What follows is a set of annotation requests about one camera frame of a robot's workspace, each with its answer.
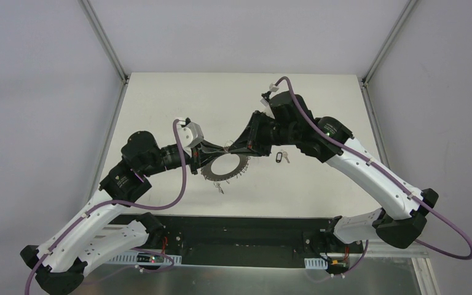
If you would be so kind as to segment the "left aluminium frame post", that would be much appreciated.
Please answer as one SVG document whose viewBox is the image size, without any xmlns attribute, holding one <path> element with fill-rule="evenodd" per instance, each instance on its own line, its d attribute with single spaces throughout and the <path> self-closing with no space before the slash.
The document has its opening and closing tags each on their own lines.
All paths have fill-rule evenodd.
<svg viewBox="0 0 472 295">
<path fill-rule="evenodd" d="M 115 70 L 121 83 L 123 83 L 124 85 L 128 84 L 129 74 L 124 69 L 120 58 L 118 57 L 110 39 L 108 38 L 108 35 L 100 22 L 100 19 L 92 5 L 92 2 L 89 0 L 78 0 L 78 3 L 81 6 L 84 15 L 88 19 L 88 22 L 90 23 L 90 26 L 93 32 L 95 33 L 98 42 L 102 46 L 110 64 Z"/>
</svg>

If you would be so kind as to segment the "metal disc with keyrings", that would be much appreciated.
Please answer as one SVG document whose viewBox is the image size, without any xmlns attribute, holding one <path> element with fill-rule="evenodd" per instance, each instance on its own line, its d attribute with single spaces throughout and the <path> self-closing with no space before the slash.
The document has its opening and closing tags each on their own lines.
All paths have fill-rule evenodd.
<svg viewBox="0 0 472 295">
<path fill-rule="evenodd" d="M 207 163 L 202 169 L 202 176 L 214 182 L 227 181 L 246 172 L 250 157 L 247 155 L 225 154 Z"/>
</svg>

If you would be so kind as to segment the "black key tag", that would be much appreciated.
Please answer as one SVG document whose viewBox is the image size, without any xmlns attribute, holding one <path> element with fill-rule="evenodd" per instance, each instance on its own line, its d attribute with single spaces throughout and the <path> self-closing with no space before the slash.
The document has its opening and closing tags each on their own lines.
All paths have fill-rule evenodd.
<svg viewBox="0 0 472 295">
<path fill-rule="evenodd" d="M 275 156 L 275 161 L 276 163 L 280 163 L 283 159 L 283 153 L 282 152 L 277 152 L 276 156 Z"/>
</svg>

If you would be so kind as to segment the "right aluminium frame post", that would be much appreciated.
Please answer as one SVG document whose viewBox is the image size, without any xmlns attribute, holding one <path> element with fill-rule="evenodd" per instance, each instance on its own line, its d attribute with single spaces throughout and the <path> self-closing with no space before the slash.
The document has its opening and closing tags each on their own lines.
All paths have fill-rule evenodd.
<svg viewBox="0 0 472 295">
<path fill-rule="evenodd" d="M 407 21 L 410 19 L 414 9 L 420 3 L 419 0 L 408 0 L 406 1 L 401 13 L 394 22 L 390 29 L 387 37 L 383 41 L 378 53 L 370 64 L 366 74 L 361 78 L 361 81 L 365 87 L 368 87 L 370 81 L 375 76 L 377 70 L 381 67 L 382 62 L 390 53 L 391 48 L 395 44 L 398 36 L 401 34 Z"/>
</svg>

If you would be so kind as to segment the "left circuit board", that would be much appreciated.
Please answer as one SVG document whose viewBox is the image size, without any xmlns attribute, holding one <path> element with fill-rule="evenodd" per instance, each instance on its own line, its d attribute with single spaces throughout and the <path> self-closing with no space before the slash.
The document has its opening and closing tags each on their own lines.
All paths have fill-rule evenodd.
<svg viewBox="0 0 472 295">
<path fill-rule="evenodd" d="M 166 260 L 165 258 L 158 255 L 138 253 L 136 257 L 136 261 L 139 263 L 146 263 L 146 264 L 162 264 Z"/>
</svg>

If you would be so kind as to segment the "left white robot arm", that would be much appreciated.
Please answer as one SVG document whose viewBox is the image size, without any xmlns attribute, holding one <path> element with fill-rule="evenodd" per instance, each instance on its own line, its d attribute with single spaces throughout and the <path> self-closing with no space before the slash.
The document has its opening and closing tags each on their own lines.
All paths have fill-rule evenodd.
<svg viewBox="0 0 472 295">
<path fill-rule="evenodd" d="M 141 245 L 153 249 L 162 243 L 162 225 L 154 212 L 176 206 L 185 195 L 187 181 L 181 181 L 179 194 L 170 203 L 142 205 L 138 200 L 151 188 L 149 177 L 179 168 L 186 178 L 227 152 L 225 147 L 206 141 L 194 124 L 175 126 L 173 133 L 175 144 L 165 147 L 159 147 L 150 132 L 132 134 L 121 149 L 120 162 L 84 207 L 52 238 L 21 250 L 21 258 L 31 270 L 25 294 L 34 281 L 48 294 L 69 294 L 114 256 Z M 95 240 L 98 231 L 131 207 L 143 209 L 144 214 L 118 234 Z"/>
</svg>

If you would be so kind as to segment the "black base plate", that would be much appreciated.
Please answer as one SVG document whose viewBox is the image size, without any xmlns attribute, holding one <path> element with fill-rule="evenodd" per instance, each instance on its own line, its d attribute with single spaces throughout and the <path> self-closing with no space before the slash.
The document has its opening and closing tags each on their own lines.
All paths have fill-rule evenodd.
<svg viewBox="0 0 472 295">
<path fill-rule="evenodd" d="M 323 232 L 328 218 L 165 216 L 161 233 L 142 245 L 180 256 L 187 266 L 303 268 L 324 254 L 361 254 L 363 244 L 345 246 Z"/>
</svg>

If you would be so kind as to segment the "right circuit board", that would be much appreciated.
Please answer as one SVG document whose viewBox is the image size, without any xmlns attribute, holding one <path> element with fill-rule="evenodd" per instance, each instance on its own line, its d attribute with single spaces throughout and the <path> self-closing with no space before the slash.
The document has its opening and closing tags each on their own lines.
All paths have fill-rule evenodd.
<svg viewBox="0 0 472 295">
<path fill-rule="evenodd" d="M 332 261 L 326 271 L 331 275 L 340 275 L 349 270 L 348 264 L 346 262 L 339 262 L 337 260 Z"/>
</svg>

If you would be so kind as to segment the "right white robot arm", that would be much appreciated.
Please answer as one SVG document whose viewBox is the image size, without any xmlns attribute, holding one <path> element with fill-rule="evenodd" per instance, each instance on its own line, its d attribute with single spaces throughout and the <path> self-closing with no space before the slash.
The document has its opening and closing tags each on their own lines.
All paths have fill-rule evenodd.
<svg viewBox="0 0 472 295">
<path fill-rule="evenodd" d="M 379 204 L 370 213 L 336 216 L 325 229 L 327 249 L 338 252 L 358 240 L 379 238 L 399 249 L 410 246 L 422 233 L 429 211 L 410 200 L 416 196 L 434 207 L 438 194 L 403 183 L 363 147 L 352 131 L 333 117 L 313 117 L 302 96 L 281 92 L 268 101 L 270 111 L 255 111 L 242 134 L 229 146 L 231 154 L 268 156 L 272 146 L 294 145 L 306 156 L 339 170 Z"/>
</svg>

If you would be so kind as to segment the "aluminium frame post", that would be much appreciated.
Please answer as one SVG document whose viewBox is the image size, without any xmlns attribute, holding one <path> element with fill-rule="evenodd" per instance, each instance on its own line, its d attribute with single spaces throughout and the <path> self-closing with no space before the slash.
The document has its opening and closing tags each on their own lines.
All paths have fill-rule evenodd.
<svg viewBox="0 0 472 295">
<path fill-rule="evenodd" d="M 84 15 L 88 19 L 88 22 L 90 23 L 90 26 L 93 32 L 95 33 L 98 42 L 102 46 L 110 64 L 115 70 L 121 83 L 123 83 L 124 85 L 128 84 L 129 74 L 124 69 L 120 58 L 118 57 L 110 39 L 108 38 L 108 35 L 100 22 L 100 19 L 92 5 L 92 2 L 89 0 L 78 0 L 78 3 L 81 6 Z"/>
<path fill-rule="evenodd" d="M 387 37 L 383 41 L 378 53 L 370 64 L 366 74 L 361 78 L 361 81 L 365 87 L 368 87 L 370 81 L 375 76 L 377 70 L 381 67 L 382 62 L 390 53 L 391 48 L 395 44 L 398 36 L 401 34 L 407 21 L 410 19 L 414 9 L 420 3 L 419 0 L 408 0 L 406 1 L 401 13 L 394 22 L 390 29 Z"/>
</svg>

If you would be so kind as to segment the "circuit board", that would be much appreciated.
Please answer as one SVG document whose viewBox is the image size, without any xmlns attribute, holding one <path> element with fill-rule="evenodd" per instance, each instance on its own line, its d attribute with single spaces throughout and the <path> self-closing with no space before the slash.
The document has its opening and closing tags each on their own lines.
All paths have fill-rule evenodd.
<svg viewBox="0 0 472 295">
<path fill-rule="evenodd" d="M 339 262 L 337 260 L 332 261 L 326 271 L 331 275 L 340 275 L 349 270 L 348 264 L 346 262 Z"/>
<path fill-rule="evenodd" d="M 165 258 L 158 255 L 138 253 L 136 257 L 136 261 L 139 263 L 146 263 L 146 264 L 162 264 L 166 260 Z"/>
</svg>

